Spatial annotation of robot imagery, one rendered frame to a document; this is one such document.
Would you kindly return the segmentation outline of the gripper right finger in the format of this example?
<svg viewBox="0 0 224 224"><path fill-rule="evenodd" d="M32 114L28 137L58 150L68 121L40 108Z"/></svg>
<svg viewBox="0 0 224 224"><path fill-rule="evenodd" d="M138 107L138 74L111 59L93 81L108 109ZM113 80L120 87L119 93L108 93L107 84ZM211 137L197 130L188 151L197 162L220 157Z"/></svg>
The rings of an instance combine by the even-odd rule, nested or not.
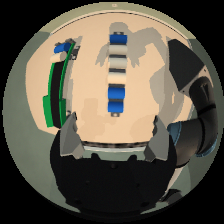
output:
<svg viewBox="0 0 224 224"><path fill-rule="evenodd" d="M172 136L158 115L155 115L153 124L153 137L143 152L146 158L144 161L154 163L161 169L164 175L163 191L166 191L176 169L177 153Z"/></svg>

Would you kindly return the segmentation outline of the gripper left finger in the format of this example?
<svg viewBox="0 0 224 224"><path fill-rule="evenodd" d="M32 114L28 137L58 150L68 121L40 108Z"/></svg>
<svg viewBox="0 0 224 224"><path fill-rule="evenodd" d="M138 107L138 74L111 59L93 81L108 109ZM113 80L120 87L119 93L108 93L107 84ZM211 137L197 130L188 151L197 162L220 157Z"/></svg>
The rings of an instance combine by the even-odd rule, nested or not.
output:
<svg viewBox="0 0 224 224"><path fill-rule="evenodd" d="M58 130L50 150L50 164L56 184L61 187L61 173L71 161L83 158L85 151L83 143L77 134L77 115L73 112L64 125Z"/></svg>

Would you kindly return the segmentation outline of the blue plastic bar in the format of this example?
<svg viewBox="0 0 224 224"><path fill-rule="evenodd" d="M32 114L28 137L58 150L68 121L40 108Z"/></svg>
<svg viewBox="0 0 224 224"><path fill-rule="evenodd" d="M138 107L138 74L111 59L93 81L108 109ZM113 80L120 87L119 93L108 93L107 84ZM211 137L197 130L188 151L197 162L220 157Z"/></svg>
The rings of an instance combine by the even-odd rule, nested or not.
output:
<svg viewBox="0 0 224 224"><path fill-rule="evenodd" d="M59 52L63 52L63 51L68 51L70 49L70 43L67 42L67 43L64 43L64 44L61 44L61 45L58 45L54 48L54 53L59 53Z"/></svg>
<svg viewBox="0 0 224 224"><path fill-rule="evenodd" d="M108 87L108 98L125 99L125 88Z"/></svg>
<svg viewBox="0 0 224 224"><path fill-rule="evenodd" d="M124 111L124 102L112 102L108 101L108 112L120 112Z"/></svg>
<svg viewBox="0 0 224 224"><path fill-rule="evenodd" d="M110 43L125 43L127 44L127 35L110 35Z"/></svg>

